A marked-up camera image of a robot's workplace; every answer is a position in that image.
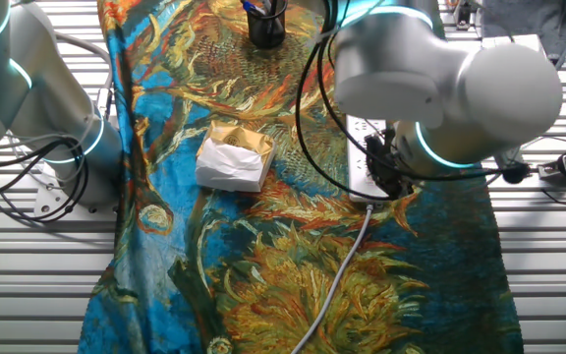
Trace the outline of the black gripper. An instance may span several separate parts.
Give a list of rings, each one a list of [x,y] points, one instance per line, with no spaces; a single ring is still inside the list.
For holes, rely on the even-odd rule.
[[[385,128],[380,133],[365,136],[369,176],[389,200],[405,198],[415,192],[415,180],[397,171],[392,152],[394,137],[393,128]]]

